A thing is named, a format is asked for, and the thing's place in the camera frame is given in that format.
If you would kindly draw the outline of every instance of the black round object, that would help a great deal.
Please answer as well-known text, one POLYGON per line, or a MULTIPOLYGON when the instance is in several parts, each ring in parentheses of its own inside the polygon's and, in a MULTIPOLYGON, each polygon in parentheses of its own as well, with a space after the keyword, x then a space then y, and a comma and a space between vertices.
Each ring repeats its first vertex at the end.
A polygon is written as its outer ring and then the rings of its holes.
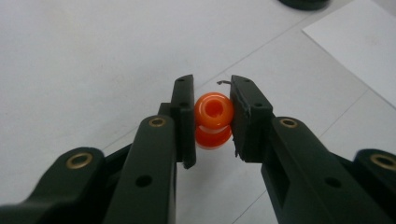
POLYGON ((329 5, 330 0, 279 0, 288 7, 300 10, 318 10, 329 5))

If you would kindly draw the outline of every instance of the orange ring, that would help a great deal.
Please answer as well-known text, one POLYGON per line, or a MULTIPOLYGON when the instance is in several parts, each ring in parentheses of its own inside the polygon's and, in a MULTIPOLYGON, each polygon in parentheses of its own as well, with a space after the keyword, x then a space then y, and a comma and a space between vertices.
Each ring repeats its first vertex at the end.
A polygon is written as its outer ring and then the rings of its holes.
POLYGON ((201 96, 194 108, 195 139, 204 149, 222 146, 232 135, 233 103, 223 94, 209 92, 201 96))

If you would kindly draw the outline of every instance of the white paper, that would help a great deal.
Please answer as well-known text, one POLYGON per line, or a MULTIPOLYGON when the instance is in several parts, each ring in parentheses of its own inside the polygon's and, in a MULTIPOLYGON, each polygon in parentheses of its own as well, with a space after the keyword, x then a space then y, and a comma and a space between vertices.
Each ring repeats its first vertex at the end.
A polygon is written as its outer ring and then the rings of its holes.
POLYGON ((304 32, 396 107, 396 19, 370 0, 355 0, 304 32))

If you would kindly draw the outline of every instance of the orange object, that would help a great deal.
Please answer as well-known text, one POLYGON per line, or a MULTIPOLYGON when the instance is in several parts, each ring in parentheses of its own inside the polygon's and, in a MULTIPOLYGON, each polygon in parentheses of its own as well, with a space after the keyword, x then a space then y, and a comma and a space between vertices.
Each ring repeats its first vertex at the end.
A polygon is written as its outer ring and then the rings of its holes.
POLYGON ((215 149, 231 137, 233 103, 227 96, 218 92, 204 94, 195 104, 194 113, 195 140, 200 147, 215 149))

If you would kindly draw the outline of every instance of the white surface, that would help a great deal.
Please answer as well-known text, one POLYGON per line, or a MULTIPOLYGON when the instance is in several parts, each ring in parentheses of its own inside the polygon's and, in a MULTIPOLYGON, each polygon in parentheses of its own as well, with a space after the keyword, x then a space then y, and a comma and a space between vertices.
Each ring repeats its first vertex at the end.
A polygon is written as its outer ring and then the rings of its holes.
MULTIPOLYGON (((196 98, 228 94, 216 81, 232 74, 251 78, 277 116, 304 121, 341 156, 396 153, 396 123, 386 122, 396 111, 302 32, 346 3, 302 12, 275 0, 2 1, 0 204, 26 198, 69 149, 108 155, 133 142, 187 74, 196 98)), ((233 151, 198 150, 194 167, 178 166, 177 223, 276 223, 260 165, 233 151)))
POLYGON ((396 106, 396 18, 370 0, 355 0, 304 31, 396 106))

